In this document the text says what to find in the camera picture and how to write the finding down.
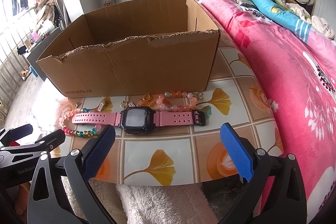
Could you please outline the pink fluffy towel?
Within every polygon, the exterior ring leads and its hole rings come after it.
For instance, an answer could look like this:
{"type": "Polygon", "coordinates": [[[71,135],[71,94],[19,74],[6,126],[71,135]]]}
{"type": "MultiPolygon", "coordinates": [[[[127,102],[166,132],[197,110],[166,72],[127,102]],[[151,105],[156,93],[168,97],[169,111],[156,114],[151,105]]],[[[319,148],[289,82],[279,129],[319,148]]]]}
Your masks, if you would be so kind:
{"type": "Polygon", "coordinates": [[[218,223],[201,184],[138,186],[93,178],[89,184],[117,223],[218,223]]]}

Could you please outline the pink floral bed quilt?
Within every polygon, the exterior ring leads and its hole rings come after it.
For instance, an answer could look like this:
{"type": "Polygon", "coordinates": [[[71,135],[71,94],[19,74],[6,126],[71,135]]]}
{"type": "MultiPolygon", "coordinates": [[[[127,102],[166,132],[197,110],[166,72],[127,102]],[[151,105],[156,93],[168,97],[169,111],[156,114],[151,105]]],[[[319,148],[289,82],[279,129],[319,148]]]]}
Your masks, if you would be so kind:
{"type": "Polygon", "coordinates": [[[265,92],[285,153],[297,160],[308,223],[335,223],[335,43],[307,42],[234,0],[195,0],[220,24],[265,92]]]}

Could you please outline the gold heart pendant earring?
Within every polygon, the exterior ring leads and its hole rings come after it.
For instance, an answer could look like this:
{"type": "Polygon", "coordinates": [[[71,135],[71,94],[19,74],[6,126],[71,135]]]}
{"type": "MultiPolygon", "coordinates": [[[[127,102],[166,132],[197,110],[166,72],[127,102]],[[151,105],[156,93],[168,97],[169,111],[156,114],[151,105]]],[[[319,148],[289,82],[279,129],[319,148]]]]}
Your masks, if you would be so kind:
{"type": "Polygon", "coordinates": [[[195,93],[198,100],[203,100],[203,92],[197,92],[195,93]]]}

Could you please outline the pink strap digital watch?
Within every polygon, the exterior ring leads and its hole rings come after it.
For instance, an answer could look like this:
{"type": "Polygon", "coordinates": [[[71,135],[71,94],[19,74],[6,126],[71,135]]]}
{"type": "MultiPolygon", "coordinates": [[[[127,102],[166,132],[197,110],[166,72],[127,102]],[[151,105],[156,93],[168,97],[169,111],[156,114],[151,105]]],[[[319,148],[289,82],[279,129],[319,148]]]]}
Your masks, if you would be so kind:
{"type": "Polygon", "coordinates": [[[129,107],[119,113],[84,112],[72,117],[73,124],[110,125],[130,134],[146,134],[157,127],[205,126],[206,117],[200,110],[187,112],[155,111],[149,107],[129,107]]]}

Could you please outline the gold rectangular drop earring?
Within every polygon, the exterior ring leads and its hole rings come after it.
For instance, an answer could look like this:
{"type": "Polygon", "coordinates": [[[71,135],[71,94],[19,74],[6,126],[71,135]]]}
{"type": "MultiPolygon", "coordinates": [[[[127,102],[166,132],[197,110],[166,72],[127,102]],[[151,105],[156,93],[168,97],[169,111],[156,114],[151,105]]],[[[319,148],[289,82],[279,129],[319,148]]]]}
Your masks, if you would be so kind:
{"type": "Polygon", "coordinates": [[[99,105],[97,106],[97,111],[98,112],[102,112],[102,110],[105,108],[106,106],[106,99],[103,99],[99,105]]]}

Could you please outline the brown cardboard box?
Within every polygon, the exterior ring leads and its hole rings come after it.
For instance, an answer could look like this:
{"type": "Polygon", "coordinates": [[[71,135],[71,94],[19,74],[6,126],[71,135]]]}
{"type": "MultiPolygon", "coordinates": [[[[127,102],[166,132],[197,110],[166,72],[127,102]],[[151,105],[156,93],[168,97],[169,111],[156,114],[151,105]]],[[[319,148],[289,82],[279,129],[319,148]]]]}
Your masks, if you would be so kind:
{"type": "Polygon", "coordinates": [[[69,98],[199,92],[220,38],[195,0],[131,0],[77,18],[37,63],[69,98]]]}

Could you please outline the blue patterned blanket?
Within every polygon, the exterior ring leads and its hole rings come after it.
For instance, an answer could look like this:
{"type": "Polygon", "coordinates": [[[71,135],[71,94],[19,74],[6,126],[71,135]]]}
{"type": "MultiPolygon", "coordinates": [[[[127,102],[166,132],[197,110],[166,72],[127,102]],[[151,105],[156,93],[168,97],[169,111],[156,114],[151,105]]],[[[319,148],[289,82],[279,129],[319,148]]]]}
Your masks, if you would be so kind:
{"type": "Polygon", "coordinates": [[[311,16],[300,5],[286,0],[252,0],[259,11],[277,24],[285,27],[303,42],[311,31],[335,42],[335,33],[329,23],[318,16],[311,16]]]}

